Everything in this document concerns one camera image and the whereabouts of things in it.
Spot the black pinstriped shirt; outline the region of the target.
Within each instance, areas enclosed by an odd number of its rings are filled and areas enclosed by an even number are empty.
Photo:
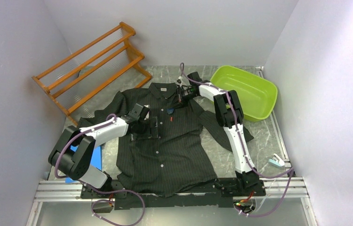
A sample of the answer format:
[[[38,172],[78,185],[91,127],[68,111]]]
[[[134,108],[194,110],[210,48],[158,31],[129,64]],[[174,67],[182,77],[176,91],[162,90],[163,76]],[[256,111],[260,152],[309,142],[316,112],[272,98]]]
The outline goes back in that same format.
[[[174,83],[151,83],[147,88],[117,92],[106,108],[78,122],[79,127],[89,127],[104,122],[112,113],[126,115],[135,104],[150,107],[150,115],[158,120],[158,138],[133,140],[130,135],[119,138],[117,178],[128,190],[169,197],[216,179],[213,165],[201,145],[203,129],[223,148],[232,149],[215,114],[204,110],[195,100],[168,113],[176,98],[176,88]]]

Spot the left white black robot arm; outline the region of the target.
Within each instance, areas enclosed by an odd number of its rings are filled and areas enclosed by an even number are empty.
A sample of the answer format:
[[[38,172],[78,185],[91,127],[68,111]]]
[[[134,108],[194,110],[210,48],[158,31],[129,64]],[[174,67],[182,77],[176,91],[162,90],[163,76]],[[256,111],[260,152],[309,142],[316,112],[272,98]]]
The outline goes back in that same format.
[[[101,198],[108,196],[112,178],[91,164],[94,149],[119,137],[130,137],[132,141],[155,139],[158,134],[158,118],[145,105],[135,104],[126,115],[110,114],[104,122],[76,128],[65,128],[51,151],[48,162],[56,173],[93,187]]]

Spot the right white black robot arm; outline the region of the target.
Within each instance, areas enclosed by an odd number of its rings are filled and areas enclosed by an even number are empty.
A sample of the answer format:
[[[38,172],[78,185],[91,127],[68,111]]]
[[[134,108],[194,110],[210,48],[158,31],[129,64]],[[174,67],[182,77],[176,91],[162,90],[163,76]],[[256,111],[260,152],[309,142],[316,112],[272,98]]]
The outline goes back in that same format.
[[[235,159],[236,182],[234,187],[241,195],[248,195],[260,182],[254,171],[254,163],[248,153],[244,137],[243,111],[236,91],[223,90],[210,81],[200,78],[198,72],[186,75],[181,73],[190,83],[177,88],[177,106],[185,105],[189,100],[201,96],[212,100],[218,124],[224,129],[230,142]]]

